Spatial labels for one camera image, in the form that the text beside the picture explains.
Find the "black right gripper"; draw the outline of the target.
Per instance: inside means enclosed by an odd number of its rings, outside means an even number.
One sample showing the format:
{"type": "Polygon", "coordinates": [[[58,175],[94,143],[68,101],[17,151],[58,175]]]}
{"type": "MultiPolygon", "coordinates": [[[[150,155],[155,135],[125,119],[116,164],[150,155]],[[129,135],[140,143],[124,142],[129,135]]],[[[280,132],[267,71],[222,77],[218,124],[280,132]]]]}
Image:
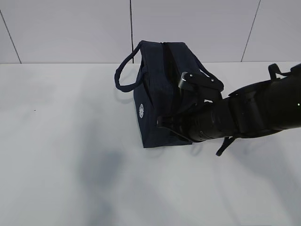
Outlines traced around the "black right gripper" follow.
{"type": "Polygon", "coordinates": [[[189,135],[189,129],[192,127],[192,120],[195,113],[179,113],[169,116],[158,116],[157,127],[165,128],[180,137],[181,140],[187,140],[195,143],[195,140],[189,135]]]}

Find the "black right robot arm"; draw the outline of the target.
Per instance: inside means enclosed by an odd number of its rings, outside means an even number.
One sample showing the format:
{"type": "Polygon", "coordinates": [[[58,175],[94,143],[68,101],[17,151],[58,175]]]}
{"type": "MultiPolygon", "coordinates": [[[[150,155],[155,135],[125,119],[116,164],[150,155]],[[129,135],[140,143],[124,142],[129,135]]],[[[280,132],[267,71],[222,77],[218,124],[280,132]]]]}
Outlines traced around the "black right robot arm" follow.
{"type": "Polygon", "coordinates": [[[193,91],[200,101],[183,113],[160,116],[157,126],[193,143],[223,138],[220,156],[237,138],[272,135],[301,125],[301,67],[281,72],[268,67],[270,79],[242,87],[222,98],[223,84],[204,73],[183,72],[180,89],[193,91]]]}

